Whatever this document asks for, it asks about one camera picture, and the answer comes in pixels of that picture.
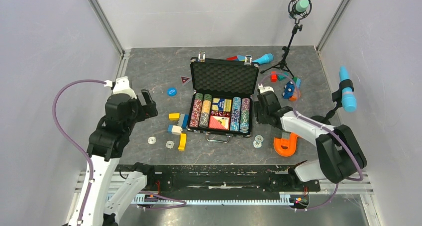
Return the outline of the blue round button chip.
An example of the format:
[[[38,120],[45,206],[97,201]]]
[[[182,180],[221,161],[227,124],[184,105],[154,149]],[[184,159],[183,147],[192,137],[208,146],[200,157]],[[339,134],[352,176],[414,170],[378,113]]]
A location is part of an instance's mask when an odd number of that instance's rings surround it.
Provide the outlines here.
[[[168,90],[167,90],[167,95],[168,96],[171,96],[171,97],[173,97],[173,96],[175,96],[176,94],[177,94],[177,89],[176,88],[174,88],[174,87],[171,87],[171,88],[169,88]]]

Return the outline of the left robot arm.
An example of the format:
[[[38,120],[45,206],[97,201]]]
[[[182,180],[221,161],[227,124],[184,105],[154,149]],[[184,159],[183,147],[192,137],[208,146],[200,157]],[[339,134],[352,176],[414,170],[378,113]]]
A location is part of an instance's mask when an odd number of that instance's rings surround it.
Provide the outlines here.
[[[153,166],[136,163],[123,185],[107,200],[112,177],[129,143],[130,135],[138,122],[158,115],[156,103],[148,90],[141,91],[145,104],[130,86],[127,76],[101,81],[112,90],[105,103],[105,115],[99,120],[95,131],[89,137],[87,150],[83,150],[58,123],[56,106],[60,95],[72,82],[64,86],[53,102],[53,119],[59,131],[70,141],[87,161],[86,176],[81,195],[67,225],[69,226],[117,226],[121,217],[142,190],[156,185]]]

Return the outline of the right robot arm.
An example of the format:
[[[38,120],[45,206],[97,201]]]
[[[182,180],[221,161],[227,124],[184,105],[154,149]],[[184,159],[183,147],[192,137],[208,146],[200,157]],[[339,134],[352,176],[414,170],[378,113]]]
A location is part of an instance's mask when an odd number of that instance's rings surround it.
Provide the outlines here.
[[[299,164],[288,175],[291,189],[300,190],[311,180],[328,179],[337,184],[345,179],[364,179],[362,170],[367,160],[350,127],[323,124],[292,107],[282,107],[269,86],[258,84],[257,98],[254,105],[258,123],[295,133],[316,147],[318,158]]]

